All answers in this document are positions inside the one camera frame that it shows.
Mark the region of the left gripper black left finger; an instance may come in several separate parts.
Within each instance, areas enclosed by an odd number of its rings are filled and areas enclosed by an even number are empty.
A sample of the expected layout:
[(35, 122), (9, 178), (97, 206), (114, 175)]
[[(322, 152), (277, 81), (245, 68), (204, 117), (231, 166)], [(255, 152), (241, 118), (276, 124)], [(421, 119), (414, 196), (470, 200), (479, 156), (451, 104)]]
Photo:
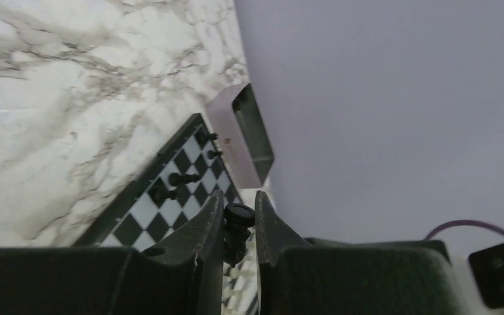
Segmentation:
[(151, 248), (0, 248), (0, 314), (220, 314), (224, 196)]

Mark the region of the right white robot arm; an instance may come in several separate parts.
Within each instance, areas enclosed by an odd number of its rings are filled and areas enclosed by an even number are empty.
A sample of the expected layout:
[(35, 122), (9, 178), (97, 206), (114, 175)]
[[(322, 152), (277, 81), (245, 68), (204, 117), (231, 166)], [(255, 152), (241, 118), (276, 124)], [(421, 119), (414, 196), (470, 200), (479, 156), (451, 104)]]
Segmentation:
[(504, 314), (504, 243), (451, 262), (472, 314)]

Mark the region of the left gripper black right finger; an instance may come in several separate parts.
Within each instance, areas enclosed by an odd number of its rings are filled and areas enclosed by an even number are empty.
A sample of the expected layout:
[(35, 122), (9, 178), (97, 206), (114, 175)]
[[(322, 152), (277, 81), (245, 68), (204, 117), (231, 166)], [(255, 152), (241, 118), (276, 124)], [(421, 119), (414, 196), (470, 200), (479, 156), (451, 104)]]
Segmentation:
[(468, 314), (441, 241), (304, 239), (255, 197), (261, 314)]

